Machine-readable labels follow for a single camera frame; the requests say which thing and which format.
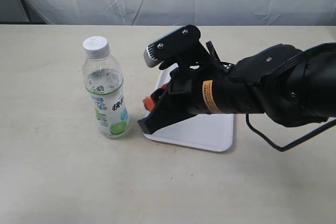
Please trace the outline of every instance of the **table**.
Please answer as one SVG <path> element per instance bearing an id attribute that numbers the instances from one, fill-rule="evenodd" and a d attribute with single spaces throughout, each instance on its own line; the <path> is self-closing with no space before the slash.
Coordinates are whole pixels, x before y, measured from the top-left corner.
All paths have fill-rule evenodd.
<path id="1" fill-rule="evenodd" d="M 0 223 L 334 223 L 336 141 L 329 130 L 286 153 L 236 116 L 222 154 L 152 142 L 136 121 L 159 71 L 146 45 L 173 27 L 0 26 Z M 223 60 L 278 43 L 307 49 L 336 27 L 200 27 Z M 124 72 L 129 133 L 101 136 L 81 75 L 82 42 L 105 36 Z M 285 144 L 316 125 L 252 123 Z"/>

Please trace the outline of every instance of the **lime graphic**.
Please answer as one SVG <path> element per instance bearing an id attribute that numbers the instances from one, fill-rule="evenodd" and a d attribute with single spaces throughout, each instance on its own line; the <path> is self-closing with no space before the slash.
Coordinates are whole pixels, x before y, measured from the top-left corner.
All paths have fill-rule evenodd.
<path id="1" fill-rule="evenodd" d="M 96 118 L 97 120 L 101 119 L 101 114 L 99 113 L 99 110 L 96 109 Z"/>
<path id="2" fill-rule="evenodd" d="M 110 127 L 110 132 L 113 134 L 113 135 L 119 135 L 123 132 L 125 132 L 126 130 L 126 127 L 127 127 L 127 122 L 119 122 L 119 123 L 116 123 L 114 125 L 112 125 Z"/>

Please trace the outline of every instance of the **bottle label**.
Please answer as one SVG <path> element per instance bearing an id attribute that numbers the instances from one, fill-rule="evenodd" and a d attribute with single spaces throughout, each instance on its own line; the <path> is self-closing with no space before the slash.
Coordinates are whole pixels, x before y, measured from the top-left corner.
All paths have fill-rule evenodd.
<path id="1" fill-rule="evenodd" d="M 91 93 L 96 106 L 96 119 L 99 131 L 108 138 L 125 133 L 130 118 L 126 110 L 122 86 L 110 94 Z"/>

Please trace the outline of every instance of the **white bottle cap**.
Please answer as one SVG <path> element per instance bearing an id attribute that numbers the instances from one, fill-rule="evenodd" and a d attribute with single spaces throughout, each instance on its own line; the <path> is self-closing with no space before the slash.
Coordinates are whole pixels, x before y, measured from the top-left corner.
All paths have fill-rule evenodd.
<path id="1" fill-rule="evenodd" d="M 87 38 L 83 42 L 83 47 L 89 59 L 101 59 L 110 54 L 109 43 L 101 36 Z"/>

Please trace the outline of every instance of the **black cable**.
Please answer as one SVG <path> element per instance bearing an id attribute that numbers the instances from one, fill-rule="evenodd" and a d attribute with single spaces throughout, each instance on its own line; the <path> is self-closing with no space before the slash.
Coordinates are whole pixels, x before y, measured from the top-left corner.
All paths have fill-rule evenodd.
<path id="1" fill-rule="evenodd" d="M 251 123 L 250 123 L 250 119 L 249 119 L 249 114 L 246 114 L 246 124 L 247 126 L 250 128 L 250 130 L 252 130 L 254 133 L 258 134 L 259 136 L 261 136 L 270 146 L 272 146 L 274 149 L 280 151 L 280 152 L 285 152 L 288 151 L 289 149 L 294 148 L 295 146 L 302 144 L 303 142 L 317 136 L 318 134 L 322 133 L 323 131 L 326 131 L 327 129 L 333 127 L 336 125 L 336 119 L 325 123 L 324 125 L 318 127 L 317 129 L 309 132 L 308 134 L 296 139 L 295 141 L 287 144 L 284 147 L 278 146 L 275 143 L 273 143 L 267 136 L 265 136 L 264 134 L 262 134 L 262 132 L 258 131 L 256 128 L 254 128 Z"/>

